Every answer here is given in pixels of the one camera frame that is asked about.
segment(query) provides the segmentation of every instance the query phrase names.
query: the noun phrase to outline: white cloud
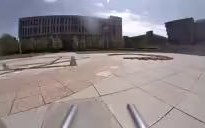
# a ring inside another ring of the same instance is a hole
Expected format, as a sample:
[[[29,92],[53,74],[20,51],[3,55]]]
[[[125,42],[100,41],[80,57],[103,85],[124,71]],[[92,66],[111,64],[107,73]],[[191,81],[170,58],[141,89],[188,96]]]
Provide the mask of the white cloud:
[[[96,15],[102,17],[111,15],[122,17],[123,35],[136,36],[153,30],[155,34],[167,37],[164,25],[153,23],[149,21],[146,16],[132,13],[130,10],[125,10],[123,12],[110,10],[107,12],[98,12]]]
[[[56,2],[57,0],[44,0],[44,2],[47,2],[47,3],[53,3],[53,2]]]
[[[104,7],[104,4],[101,3],[101,2],[99,2],[99,3],[95,3],[94,5],[97,6],[97,7]]]

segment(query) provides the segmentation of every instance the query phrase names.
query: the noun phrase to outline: metal pole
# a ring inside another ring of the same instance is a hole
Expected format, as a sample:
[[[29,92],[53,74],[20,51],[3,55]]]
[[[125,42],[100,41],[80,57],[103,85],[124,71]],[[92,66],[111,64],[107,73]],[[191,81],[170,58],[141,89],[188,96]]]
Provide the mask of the metal pole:
[[[77,108],[78,108],[78,106],[76,104],[71,106],[71,108],[68,112],[68,115],[66,116],[65,121],[62,124],[62,128],[69,128],[70,127],[70,124],[71,124],[71,122],[76,114]]]
[[[145,123],[142,116],[137,111],[134,104],[128,104],[127,109],[137,128],[148,128],[147,124]]]

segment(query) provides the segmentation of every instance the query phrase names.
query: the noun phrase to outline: distant building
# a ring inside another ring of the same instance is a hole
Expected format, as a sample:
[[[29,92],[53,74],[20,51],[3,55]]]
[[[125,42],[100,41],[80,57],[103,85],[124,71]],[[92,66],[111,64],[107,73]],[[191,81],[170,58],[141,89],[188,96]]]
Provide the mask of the distant building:
[[[205,19],[180,19],[165,23],[168,41],[175,44],[205,42]]]
[[[152,46],[165,46],[167,43],[167,38],[156,35],[153,31],[148,31],[144,35],[133,37],[124,36],[124,41],[126,48],[145,48]]]
[[[195,21],[195,41],[205,41],[205,19]]]
[[[192,44],[194,42],[194,19],[186,18],[165,23],[170,43]]]
[[[123,44],[113,42],[122,42],[122,18],[54,15],[19,19],[20,40],[42,37],[60,38],[64,49],[72,49],[74,37],[80,42],[79,47],[84,45],[86,48],[118,48]]]

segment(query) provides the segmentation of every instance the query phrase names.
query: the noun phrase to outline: paved plaza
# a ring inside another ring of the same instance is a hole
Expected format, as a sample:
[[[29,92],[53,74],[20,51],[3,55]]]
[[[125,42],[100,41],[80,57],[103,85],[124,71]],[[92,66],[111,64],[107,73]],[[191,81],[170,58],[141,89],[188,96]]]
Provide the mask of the paved plaza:
[[[205,128],[205,56],[150,54],[173,60],[108,53],[0,60],[0,124],[59,128],[75,103],[72,128],[134,128],[126,109],[131,103],[151,128]],[[68,66],[71,56],[78,66]]]

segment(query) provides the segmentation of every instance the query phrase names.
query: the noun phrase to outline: sky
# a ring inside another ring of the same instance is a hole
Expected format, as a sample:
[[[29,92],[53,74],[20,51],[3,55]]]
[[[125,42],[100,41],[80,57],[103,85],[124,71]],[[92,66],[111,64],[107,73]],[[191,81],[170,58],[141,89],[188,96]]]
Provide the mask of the sky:
[[[66,14],[120,16],[125,36],[150,30],[166,36],[167,21],[205,18],[205,0],[0,0],[0,36],[17,36],[20,17]]]

